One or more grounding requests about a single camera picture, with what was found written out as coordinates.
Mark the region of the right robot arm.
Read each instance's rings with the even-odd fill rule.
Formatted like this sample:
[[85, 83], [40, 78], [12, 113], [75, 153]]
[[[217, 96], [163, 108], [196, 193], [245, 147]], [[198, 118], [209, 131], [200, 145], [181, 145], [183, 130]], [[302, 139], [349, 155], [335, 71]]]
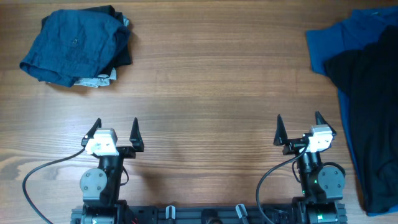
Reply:
[[301, 138], [289, 138], [281, 115], [277, 117], [274, 145], [283, 146], [283, 155], [294, 155], [302, 196], [292, 199], [290, 223], [343, 223], [346, 221], [343, 198], [345, 170], [334, 162], [322, 162], [320, 153], [331, 148], [336, 131], [320, 112], [316, 125]]

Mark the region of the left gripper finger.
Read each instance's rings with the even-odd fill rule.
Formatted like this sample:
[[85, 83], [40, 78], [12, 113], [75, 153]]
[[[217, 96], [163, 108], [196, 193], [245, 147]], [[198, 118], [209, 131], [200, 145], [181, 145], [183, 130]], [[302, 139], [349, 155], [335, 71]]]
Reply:
[[139, 130], [139, 123], [138, 123], [137, 118], [134, 118], [129, 141], [131, 142], [132, 147], [134, 148], [135, 151], [144, 152], [144, 141], [142, 139], [142, 136], [141, 136], [141, 133]]
[[94, 125], [91, 127], [91, 129], [85, 134], [84, 138], [85, 138], [85, 139], [91, 139], [91, 138], [93, 138], [94, 133], [96, 132], [97, 129], [101, 128], [101, 126], [102, 126], [101, 119], [98, 118], [98, 119], [95, 121]]

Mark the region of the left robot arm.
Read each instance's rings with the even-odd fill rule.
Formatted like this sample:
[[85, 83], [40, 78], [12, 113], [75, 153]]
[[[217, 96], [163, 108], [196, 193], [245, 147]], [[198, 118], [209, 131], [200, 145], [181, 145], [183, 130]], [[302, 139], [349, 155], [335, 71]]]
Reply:
[[117, 146], [118, 137], [113, 128], [102, 128], [101, 119], [81, 140], [89, 155], [99, 159], [97, 168], [87, 170], [80, 179], [83, 192], [83, 207], [71, 214], [71, 223], [138, 223], [139, 220], [125, 200], [119, 199], [124, 184], [122, 173], [126, 172], [125, 159], [134, 159], [137, 152], [144, 151], [138, 120], [134, 119], [129, 141], [131, 146]]

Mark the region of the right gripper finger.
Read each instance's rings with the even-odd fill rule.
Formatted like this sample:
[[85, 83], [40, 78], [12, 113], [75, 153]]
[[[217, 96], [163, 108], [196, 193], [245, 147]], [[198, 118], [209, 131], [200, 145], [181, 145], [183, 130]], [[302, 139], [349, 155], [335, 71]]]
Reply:
[[317, 125], [327, 125], [331, 129], [332, 135], [336, 136], [336, 131], [327, 123], [319, 111], [315, 112], [315, 122]]
[[284, 122], [279, 114], [277, 116], [277, 127], [274, 136], [274, 145], [275, 146], [282, 146], [288, 143], [287, 132], [285, 130]]

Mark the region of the black t-shirt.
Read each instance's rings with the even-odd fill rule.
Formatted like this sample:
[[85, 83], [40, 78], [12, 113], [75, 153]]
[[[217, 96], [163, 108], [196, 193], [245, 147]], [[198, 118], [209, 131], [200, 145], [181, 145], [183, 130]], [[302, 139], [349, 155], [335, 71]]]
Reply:
[[349, 98], [351, 145], [368, 213], [397, 205], [397, 27], [375, 43], [324, 63], [326, 75]]

